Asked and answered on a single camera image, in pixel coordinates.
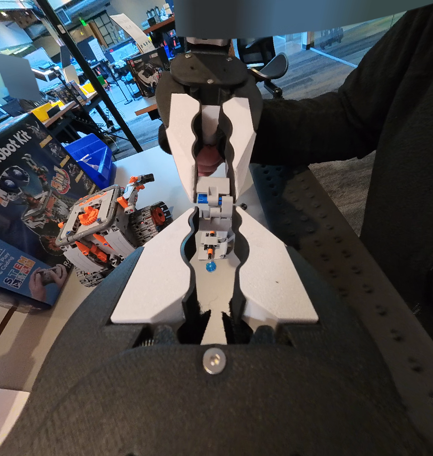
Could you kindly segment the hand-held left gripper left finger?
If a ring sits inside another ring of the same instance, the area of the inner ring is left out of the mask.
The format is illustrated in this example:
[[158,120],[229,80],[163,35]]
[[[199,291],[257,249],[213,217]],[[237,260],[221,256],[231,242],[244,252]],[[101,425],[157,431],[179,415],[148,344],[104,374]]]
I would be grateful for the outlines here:
[[111,315],[112,323],[181,325],[185,321],[182,299],[190,287],[190,268],[181,246],[191,234],[187,210],[148,241]]

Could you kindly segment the book stand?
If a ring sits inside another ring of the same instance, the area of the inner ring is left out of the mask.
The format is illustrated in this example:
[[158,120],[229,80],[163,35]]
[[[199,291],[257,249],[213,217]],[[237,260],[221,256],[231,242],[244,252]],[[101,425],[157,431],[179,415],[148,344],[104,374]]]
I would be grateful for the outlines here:
[[0,445],[22,412],[30,392],[0,389]]

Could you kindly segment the toy tracked robot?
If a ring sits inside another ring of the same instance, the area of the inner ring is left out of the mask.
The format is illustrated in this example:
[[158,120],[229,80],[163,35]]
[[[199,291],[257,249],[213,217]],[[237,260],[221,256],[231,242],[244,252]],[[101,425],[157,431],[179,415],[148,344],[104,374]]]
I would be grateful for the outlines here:
[[153,181],[153,174],[132,176],[126,187],[111,185],[87,195],[59,224],[56,245],[75,266],[82,285],[97,286],[138,247],[172,223],[164,202],[136,209],[138,192]]

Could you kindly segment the person's right hand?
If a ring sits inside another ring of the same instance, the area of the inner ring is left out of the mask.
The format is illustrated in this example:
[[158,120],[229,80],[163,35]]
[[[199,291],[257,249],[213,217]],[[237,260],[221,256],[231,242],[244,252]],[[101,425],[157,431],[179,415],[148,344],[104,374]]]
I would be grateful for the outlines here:
[[204,145],[196,157],[198,176],[212,175],[224,162],[225,154],[222,145]]

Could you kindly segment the blue robot kit box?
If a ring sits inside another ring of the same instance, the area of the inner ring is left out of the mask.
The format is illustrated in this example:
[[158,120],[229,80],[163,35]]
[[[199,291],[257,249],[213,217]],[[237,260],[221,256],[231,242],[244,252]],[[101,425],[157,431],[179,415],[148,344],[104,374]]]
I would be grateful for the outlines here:
[[98,186],[33,114],[0,124],[0,306],[52,307],[72,264],[56,245]]

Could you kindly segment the grey panel assembly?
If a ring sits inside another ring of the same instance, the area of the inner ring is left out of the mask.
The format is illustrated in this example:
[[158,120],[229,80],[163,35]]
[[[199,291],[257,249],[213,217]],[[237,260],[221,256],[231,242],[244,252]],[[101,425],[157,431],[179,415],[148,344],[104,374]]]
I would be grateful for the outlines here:
[[235,234],[232,230],[232,218],[199,219],[199,231],[196,241],[198,260],[205,262],[205,269],[213,273],[217,260],[224,259],[234,248]]

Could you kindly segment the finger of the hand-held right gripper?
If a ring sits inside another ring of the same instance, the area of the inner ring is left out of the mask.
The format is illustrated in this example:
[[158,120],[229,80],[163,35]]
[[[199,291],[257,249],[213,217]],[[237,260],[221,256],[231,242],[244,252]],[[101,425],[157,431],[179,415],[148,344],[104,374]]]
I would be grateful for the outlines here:
[[195,155],[202,145],[217,143],[219,105],[201,105],[189,94],[172,94],[169,124],[166,127],[168,144],[189,200],[196,201],[198,170]]
[[225,134],[225,170],[230,179],[230,194],[237,200],[248,171],[256,137],[247,98],[231,98],[219,113],[219,128]]

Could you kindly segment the black office chair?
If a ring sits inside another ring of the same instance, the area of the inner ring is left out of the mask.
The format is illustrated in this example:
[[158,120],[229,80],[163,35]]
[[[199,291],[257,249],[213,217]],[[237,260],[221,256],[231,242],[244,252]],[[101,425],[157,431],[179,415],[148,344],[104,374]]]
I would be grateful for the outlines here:
[[282,88],[273,81],[288,71],[288,57],[276,54],[273,37],[236,39],[239,59],[248,67],[257,83],[263,82],[265,89],[275,98],[282,98]]

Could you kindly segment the blue storage bin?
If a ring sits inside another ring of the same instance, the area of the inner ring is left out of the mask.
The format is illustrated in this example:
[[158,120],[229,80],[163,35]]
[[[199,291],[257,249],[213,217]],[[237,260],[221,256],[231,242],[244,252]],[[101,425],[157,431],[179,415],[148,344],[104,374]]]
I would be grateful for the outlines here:
[[65,150],[99,188],[113,184],[112,151],[95,134],[88,134],[66,145]]

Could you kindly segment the grey panel piece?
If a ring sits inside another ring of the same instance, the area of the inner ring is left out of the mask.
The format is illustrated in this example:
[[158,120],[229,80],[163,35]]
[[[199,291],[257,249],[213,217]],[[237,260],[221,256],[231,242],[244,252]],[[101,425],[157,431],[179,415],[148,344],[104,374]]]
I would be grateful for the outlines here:
[[208,195],[210,202],[210,195],[222,197],[222,204],[220,206],[210,206],[203,204],[205,208],[202,209],[202,217],[205,219],[230,219],[232,217],[232,210],[234,205],[234,195],[231,188],[231,181],[225,177],[199,177],[196,186],[196,198],[198,193],[205,193]]

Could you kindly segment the wooden work table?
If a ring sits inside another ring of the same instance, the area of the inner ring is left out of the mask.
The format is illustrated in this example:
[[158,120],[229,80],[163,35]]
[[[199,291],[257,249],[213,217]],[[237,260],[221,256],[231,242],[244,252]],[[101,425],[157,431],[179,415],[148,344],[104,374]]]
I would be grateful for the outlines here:
[[134,112],[136,116],[141,116],[154,110],[157,110],[155,96],[150,98],[139,97],[134,100]]

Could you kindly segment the toy car box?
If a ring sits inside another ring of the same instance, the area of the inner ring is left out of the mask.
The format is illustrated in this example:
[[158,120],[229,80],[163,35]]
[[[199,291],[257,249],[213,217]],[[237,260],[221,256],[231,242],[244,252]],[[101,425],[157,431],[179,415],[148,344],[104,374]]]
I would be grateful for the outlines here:
[[162,73],[170,70],[170,63],[164,47],[126,59],[126,63],[144,98],[155,95]]

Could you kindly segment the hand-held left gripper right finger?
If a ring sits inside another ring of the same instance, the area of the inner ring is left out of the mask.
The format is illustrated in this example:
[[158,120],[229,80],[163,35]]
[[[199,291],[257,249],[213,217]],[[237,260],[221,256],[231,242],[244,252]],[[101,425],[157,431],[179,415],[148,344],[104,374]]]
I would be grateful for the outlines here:
[[315,324],[318,315],[286,245],[242,208],[234,207],[236,268],[231,313],[250,327]]

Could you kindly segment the black pole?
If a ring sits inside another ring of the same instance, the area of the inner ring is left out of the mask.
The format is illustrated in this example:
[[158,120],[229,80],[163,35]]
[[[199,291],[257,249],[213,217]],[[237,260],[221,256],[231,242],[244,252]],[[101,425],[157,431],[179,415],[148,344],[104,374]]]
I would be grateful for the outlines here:
[[76,59],[77,63],[81,67],[82,71],[87,76],[87,78],[91,82],[92,86],[94,87],[94,89],[97,91],[97,93],[101,97],[105,106],[109,109],[109,111],[113,115],[114,119],[116,120],[118,125],[121,127],[121,130],[123,131],[127,140],[131,143],[131,145],[134,147],[136,152],[142,152],[143,149],[140,146],[139,142],[135,138],[132,131],[129,129],[125,120],[123,119],[123,117],[121,116],[119,111],[117,110],[117,107],[114,105],[114,103],[110,99],[109,95],[106,93],[103,86],[100,84],[94,71],[91,69],[90,65],[85,60],[83,54],[78,49],[77,44],[75,43],[75,41],[73,40],[73,38],[71,37],[69,32],[66,30],[64,24],[62,23],[60,18],[57,16],[57,14],[54,12],[51,5],[46,0],[36,0],[35,3],[37,3],[38,6],[41,8],[42,12],[45,14],[47,19],[53,25],[54,29],[57,31],[57,33],[60,36],[63,43],[69,49],[72,56]]

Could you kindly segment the yellow storage bin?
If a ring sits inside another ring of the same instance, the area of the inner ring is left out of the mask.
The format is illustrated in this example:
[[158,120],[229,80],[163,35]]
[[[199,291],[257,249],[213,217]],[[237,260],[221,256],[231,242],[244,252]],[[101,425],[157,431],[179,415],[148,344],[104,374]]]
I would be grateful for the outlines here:
[[46,122],[48,119],[61,111],[63,107],[64,104],[60,100],[56,102],[47,102],[41,106],[34,108],[31,113],[33,113],[40,122]]

